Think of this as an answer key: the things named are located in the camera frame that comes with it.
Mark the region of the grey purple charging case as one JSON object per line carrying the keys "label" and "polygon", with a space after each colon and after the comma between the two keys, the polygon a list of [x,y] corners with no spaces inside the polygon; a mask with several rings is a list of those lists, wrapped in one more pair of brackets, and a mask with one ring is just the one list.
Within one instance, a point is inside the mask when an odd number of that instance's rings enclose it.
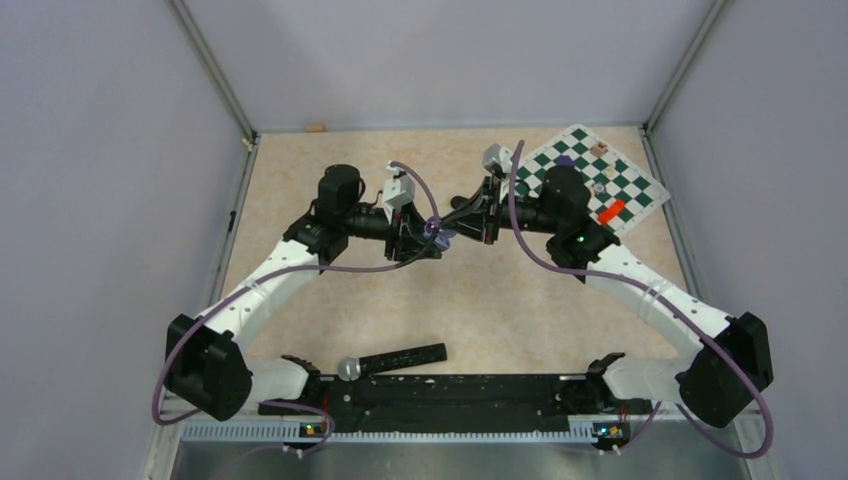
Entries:
{"label": "grey purple charging case", "polygon": [[456,231],[436,227],[432,222],[427,222],[424,226],[425,240],[431,241],[433,246],[440,252],[447,251],[451,248],[452,240],[456,234]]}

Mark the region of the black earbud charging case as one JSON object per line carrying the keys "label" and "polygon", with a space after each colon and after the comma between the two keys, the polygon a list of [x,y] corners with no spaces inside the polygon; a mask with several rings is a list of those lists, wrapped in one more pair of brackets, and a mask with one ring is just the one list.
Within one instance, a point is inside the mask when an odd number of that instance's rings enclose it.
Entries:
{"label": "black earbud charging case", "polygon": [[450,201],[450,206],[454,209],[460,208],[467,203],[468,199],[463,196],[454,196]]}

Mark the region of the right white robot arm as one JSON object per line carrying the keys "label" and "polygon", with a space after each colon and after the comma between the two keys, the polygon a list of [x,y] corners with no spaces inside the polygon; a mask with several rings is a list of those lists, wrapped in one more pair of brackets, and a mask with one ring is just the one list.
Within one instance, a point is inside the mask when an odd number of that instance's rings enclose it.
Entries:
{"label": "right white robot arm", "polygon": [[508,202],[508,178],[485,177],[470,198],[451,199],[445,225],[485,244],[500,229],[547,233],[546,250],[559,268],[619,300],[678,352],[672,360],[609,354],[589,368],[589,404],[612,412],[625,400],[685,406],[706,424],[727,426],[774,379],[764,322],[746,312],[734,317],[681,290],[639,260],[588,213],[593,196],[571,166],[555,166],[536,197]]}

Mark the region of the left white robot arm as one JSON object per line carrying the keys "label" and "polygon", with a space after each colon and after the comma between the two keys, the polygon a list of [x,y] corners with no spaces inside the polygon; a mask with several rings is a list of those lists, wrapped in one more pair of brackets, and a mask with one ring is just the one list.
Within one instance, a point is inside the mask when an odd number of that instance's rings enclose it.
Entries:
{"label": "left white robot arm", "polygon": [[383,204],[363,202],[367,184],[348,164],[327,167],[305,212],[264,261],[226,296],[168,326],[151,399],[160,426],[205,413],[226,421],[248,403],[255,385],[244,351],[304,285],[325,272],[378,274],[438,259],[443,224],[421,175],[391,161]]}

